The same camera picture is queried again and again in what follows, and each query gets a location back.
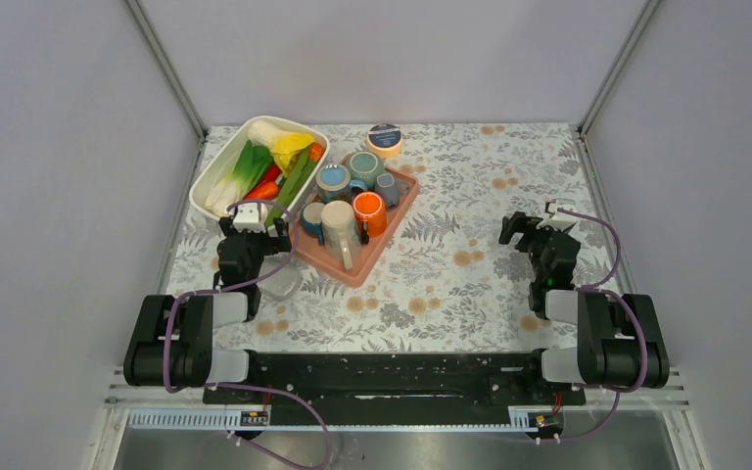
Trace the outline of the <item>dark blue ribbed mug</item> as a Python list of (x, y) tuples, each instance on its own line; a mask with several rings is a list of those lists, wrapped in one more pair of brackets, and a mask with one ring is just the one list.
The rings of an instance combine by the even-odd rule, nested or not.
[(321, 215), (325, 205), (321, 202), (307, 204), (301, 212), (301, 227), (307, 235), (315, 238), (320, 246), (323, 246), (324, 235)]

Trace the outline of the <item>tall beige mug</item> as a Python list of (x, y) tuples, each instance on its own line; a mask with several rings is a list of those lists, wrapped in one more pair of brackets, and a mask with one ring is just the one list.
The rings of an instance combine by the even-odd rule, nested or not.
[(344, 201), (326, 204), (321, 212), (324, 246), (345, 271), (352, 271), (361, 252), (360, 234), (353, 207)]

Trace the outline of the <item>light blue butterfly mug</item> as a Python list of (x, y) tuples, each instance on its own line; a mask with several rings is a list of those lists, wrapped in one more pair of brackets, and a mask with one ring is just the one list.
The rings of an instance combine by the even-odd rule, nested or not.
[(328, 164), (315, 177), (318, 201), (329, 204), (334, 201), (351, 203), (361, 193), (368, 192), (367, 185), (353, 179), (350, 171), (341, 164)]

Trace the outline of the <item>orange mug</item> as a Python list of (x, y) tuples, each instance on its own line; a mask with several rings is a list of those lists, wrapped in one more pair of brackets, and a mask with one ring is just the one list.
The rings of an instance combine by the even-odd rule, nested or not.
[(380, 195), (375, 192), (358, 194), (352, 200), (352, 208), (363, 245), (385, 233), (388, 226), (387, 209)]

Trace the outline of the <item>small grey mug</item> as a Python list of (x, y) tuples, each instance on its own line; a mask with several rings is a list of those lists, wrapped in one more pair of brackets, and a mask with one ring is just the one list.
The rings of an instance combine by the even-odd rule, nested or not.
[(375, 182), (374, 191), (384, 200), (386, 209), (392, 211), (400, 205), (400, 197), (410, 191), (410, 184), (397, 180), (391, 173), (380, 174)]

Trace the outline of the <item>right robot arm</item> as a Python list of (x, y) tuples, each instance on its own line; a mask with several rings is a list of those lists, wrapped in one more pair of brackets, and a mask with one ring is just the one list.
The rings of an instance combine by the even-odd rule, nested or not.
[(522, 378), (524, 394), (546, 403), (561, 385), (604, 387), (618, 392), (659, 389), (670, 377), (670, 361), (655, 305), (642, 294), (620, 295), (574, 279), (580, 242), (571, 236), (577, 213), (552, 210), (548, 218), (517, 211), (503, 218), (498, 242), (527, 255), (534, 280), (529, 307), (538, 318), (577, 329), (577, 344), (535, 350)]

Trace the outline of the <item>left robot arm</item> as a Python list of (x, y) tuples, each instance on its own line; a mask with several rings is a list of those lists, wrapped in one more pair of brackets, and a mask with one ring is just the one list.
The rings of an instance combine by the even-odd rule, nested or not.
[(227, 382), (227, 390), (242, 402), (263, 393), (265, 379), (250, 366), (250, 354), (218, 350), (213, 334), (220, 326), (255, 319), (259, 283), (283, 268), (263, 274), (263, 262), (292, 252), (289, 223), (276, 217), (270, 227), (261, 222), (238, 228), (229, 216), (219, 225), (224, 238), (216, 247), (218, 268), (210, 289), (144, 298), (123, 361), (128, 385), (163, 386), (176, 393)]

